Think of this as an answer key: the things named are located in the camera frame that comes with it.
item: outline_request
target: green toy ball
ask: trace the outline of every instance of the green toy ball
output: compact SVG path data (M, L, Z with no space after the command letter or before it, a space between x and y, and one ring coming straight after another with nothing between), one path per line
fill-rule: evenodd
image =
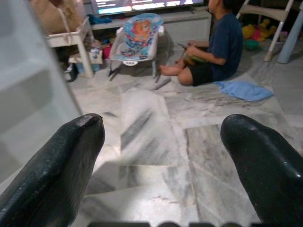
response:
M257 50L259 49L259 42L256 40L249 39L245 41L244 46L248 51Z

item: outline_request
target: black shorts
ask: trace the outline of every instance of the black shorts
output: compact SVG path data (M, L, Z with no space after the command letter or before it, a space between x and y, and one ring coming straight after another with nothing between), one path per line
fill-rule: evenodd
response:
M202 84L212 83L213 71L209 62L197 66L188 67L193 77L193 86L197 87Z

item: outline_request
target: cartoon print fabric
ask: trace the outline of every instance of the cartoon print fabric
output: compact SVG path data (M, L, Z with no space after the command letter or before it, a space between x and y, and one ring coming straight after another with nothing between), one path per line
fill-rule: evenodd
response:
M163 19L154 13L143 13L132 17L124 25L126 47L117 60L144 60L148 57L154 34L163 24Z

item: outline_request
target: light blue pole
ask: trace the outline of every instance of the light blue pole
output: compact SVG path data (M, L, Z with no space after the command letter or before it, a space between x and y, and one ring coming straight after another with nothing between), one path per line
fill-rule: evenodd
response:
M300 5L300 13L297 17L297 20L294 23L294 26L285 42L283 49L279 55L278 62L286 64L289 62L290 55L294 50L294 46L298 40L299 33L303 26L303 2Z

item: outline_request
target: blue towel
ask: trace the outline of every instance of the blue towel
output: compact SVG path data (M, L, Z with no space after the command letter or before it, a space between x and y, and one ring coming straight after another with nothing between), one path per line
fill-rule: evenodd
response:
M220 91L228 94L231 97L244 99L250 102L257 102L269 98L273 93L265 87L257 86L249 82L215 82L217 86L221 87Z
M112 20L110 18L98 18L92 14L88 14L89 17L89 23L91 25L95 25L95 24L107 24L112 22Z

